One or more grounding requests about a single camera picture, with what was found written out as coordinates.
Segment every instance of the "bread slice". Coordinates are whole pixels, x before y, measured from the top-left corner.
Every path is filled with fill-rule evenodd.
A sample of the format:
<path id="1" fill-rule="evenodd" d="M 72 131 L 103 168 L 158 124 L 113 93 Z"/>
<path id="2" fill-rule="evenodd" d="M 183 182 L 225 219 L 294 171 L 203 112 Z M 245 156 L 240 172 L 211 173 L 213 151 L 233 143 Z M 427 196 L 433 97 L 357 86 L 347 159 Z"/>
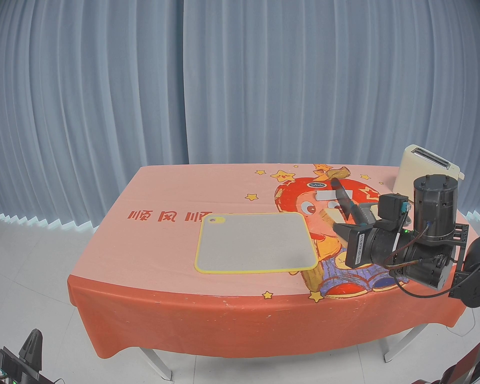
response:
<path id="1" fill-rule="evenodd" d="M 345 223 L 342 213 L 336 208 L 324 208 L 320 211 L 320 216 L 330 227 L 333 227 L 334 223 Z M 345 248 L 347 247 L 345 240 L 341 237 L 338 237 L 338 240 Z"/>
<path id="2" fill-rule="evenodd" d="M 375 216 L 375 220 L 380 220 L 380 217 L 378 216 L 378 204 L 372 205 L 370 207 L 370 211 L 373 213 Z"/>

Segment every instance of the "toaster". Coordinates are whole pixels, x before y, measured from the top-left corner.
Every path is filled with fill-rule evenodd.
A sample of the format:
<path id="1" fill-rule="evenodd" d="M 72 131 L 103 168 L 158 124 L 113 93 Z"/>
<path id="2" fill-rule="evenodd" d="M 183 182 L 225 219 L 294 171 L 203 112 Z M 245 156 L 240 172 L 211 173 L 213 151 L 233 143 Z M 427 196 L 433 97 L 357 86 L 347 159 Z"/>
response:
<path id="1" fill-rule="evenodd" d="M 456 180 L 465 177 L 459 166 L 419 145 L 409 145 L 403 152 L 393 192 L 408 196 L 413 201 L 413 181 L 421 176 L 435 174 L 448 175 Z"/>

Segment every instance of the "cartoon character print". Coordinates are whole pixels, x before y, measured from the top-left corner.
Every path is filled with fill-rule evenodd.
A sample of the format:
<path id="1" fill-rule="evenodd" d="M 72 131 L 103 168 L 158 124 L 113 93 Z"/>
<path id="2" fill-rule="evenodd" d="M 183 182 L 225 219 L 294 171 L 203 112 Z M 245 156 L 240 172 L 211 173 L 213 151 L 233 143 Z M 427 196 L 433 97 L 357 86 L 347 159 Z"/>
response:
<path id="1" fill-rule="evenodd" d="M 316 178 L 284 182 L 275 193 L 275 203 L 280 212 L 299 212 L 305 217 L 315 244 L 319 263 L 314 269 L 301 272 L 306 287 L 312 293 L 311 298 L 315 298 L 315 301 L 324 297 L 350 298 L 395 288 L 394 279 L 378 265 L 368 264 L 356 269 L 347 267 L 346 249 L 332 227 L 322 218 L 324 208 L 336 208 L 345 219 L 331 186 L 333 177 L 342 179 L 342 185 L 356 204 L 375 203 L 379 193 L 362 182 L 347 179 L 350 171 L 346 167 L 333 169 L 326 164 L 315 164 L 314 173 Z M 354 224 L 351 217 L 345 222 Z"/>

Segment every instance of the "logo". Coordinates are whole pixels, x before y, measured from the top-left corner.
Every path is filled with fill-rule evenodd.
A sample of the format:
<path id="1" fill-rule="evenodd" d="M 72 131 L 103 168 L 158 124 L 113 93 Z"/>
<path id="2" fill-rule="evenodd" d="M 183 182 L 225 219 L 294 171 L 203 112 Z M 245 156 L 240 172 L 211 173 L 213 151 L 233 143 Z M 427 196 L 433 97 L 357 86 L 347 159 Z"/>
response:
<path id="1" fill-rule="evenodd" d="M 317 183 L 317 182 L 307 184 L 307 187 L 310 187 L 310 188 L 325 188 L 326 186 L 327 185 L 324 183 Z"/>

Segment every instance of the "cartoon eye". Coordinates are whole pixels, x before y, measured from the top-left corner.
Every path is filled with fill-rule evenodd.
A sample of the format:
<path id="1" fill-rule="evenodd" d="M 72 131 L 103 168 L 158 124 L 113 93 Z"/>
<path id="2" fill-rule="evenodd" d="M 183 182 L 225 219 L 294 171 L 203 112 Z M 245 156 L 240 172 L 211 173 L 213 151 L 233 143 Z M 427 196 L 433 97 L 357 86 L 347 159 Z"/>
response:
<path id="1" fill-rule="evenodd" d="M 316 209 L 315 206 L 310 203 L 309 201 L 304 201 L 301 204 L 301 210 L 306 213 L 307 215 L 311 215 L 312 213 L 315 213 Z"/>
<path id="2" fill-rule="evenodd" d="M 337 208 L 337 207 L 340 207 L 340 204 L 337 201 L 331 200 L 328 202 L 328 208 Z"/>

